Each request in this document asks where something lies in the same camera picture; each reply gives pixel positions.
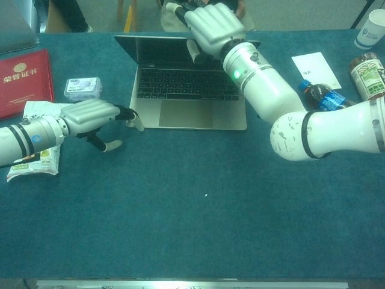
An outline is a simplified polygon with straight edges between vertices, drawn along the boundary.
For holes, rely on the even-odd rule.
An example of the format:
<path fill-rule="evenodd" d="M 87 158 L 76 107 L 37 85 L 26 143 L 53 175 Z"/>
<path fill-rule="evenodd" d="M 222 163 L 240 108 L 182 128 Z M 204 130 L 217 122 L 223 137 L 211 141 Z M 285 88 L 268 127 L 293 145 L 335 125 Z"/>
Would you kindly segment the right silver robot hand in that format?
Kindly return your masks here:
<path fill-rule="evenodd" d="M 202 51 L 216 60 L 224 60 L 246 39 L 238 7 L 230 8 L 223 1 L 166 1 L 163 9 L 166 31 L 189 31 Z"/>

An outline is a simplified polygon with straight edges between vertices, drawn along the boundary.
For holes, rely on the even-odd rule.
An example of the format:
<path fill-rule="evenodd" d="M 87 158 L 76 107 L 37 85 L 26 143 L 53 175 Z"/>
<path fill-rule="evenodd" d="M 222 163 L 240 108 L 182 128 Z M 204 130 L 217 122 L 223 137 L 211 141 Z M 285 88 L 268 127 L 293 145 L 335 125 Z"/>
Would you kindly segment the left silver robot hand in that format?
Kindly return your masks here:
<path fill-rule="evenodd" d="M 112 104 L 101 99 L 89 99 L 64 107 L 58 118 L 65 136 L 85 138 L 87 142 L 102 152 L 113 151 L 122 145 L 122 141 L 104 142 L 97 136 L 100 129 L 117 120 L 126 121 L 128 127 L 144 131 L 144 125 L 138 113 L 122 105 Z"/>

